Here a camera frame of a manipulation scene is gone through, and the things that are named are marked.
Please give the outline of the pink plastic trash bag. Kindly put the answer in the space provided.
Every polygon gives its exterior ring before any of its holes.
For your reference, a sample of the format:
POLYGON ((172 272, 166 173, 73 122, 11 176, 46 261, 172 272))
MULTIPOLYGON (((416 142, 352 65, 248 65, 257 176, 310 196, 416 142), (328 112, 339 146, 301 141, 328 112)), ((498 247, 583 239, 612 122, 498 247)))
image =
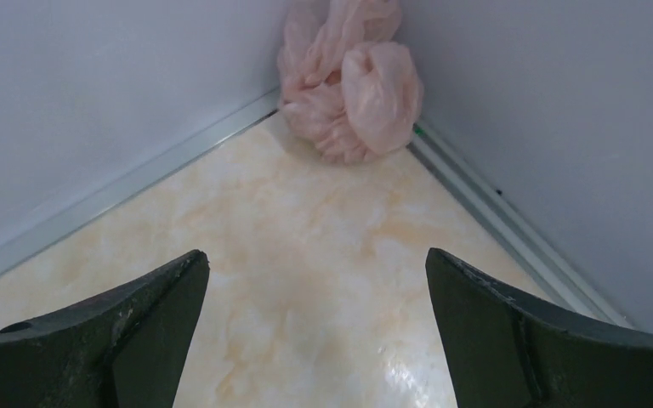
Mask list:
POLYGON ((423 84, 407 46, 394 42, 397 1, 315 1, 287 14, 277 56, 279 109, 295 135, 328 162, 368 162, 406 147, 423 84))

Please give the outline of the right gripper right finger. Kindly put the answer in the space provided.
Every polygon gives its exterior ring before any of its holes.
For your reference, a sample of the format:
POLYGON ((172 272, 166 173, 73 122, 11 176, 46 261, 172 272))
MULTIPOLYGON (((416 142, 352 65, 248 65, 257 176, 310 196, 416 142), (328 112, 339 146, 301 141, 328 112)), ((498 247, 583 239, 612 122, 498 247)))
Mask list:
POLYGON ((563 309, 432 248, 429 295, 460 407, 653 407, 653 334, 563 309))

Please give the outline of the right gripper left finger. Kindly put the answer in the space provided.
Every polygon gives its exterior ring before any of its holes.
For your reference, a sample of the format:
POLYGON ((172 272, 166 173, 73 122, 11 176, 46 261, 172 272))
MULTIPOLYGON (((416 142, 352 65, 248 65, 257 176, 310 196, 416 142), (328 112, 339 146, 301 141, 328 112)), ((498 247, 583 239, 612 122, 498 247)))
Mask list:
POLYGON ((0 330, 0 407, 170 407, 209 278, 199 250, 0 330))

